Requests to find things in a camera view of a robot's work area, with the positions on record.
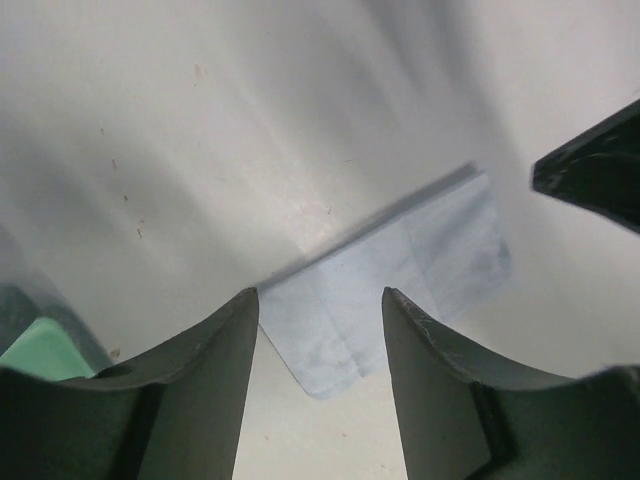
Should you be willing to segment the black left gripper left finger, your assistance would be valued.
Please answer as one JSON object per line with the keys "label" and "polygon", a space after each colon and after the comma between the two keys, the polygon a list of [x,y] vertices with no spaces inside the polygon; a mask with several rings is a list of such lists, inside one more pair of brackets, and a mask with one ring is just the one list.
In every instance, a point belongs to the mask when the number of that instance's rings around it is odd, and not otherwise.
{"label": "black left gripper left finger", "polygon": [[1,366],[5,479],[229,479],[259,320],[253,288],[92,378]]}

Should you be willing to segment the dark green glasses case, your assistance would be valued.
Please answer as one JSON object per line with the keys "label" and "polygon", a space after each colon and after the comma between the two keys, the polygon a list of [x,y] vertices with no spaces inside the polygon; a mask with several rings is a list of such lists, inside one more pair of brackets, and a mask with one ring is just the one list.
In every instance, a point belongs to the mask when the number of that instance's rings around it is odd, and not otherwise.
{"label": "dark green glasses case", "polygon": [[72,311],[39,307],[23,290],[1,286],[1,366],[47,381],[92,378],[113,362]]}

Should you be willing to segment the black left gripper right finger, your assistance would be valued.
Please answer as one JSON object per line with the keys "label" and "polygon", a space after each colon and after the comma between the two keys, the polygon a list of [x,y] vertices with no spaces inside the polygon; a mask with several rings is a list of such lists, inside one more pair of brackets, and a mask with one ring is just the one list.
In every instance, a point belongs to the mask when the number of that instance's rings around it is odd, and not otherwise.
{"label": "black left gripper right finger", "polygon": [[635,479],[639,370],[579,378],[513,361],[382,297],[384,337],[411,479]]}

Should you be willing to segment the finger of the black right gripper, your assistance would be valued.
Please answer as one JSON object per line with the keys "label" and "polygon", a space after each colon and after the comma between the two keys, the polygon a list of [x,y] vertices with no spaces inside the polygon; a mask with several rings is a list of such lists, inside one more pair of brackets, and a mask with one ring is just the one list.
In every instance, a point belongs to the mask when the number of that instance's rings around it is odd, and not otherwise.
{"label": "finger of the black right gripper", "polygon": [[634,101],[538,160],[531,188],[637,231],[639,142]]}

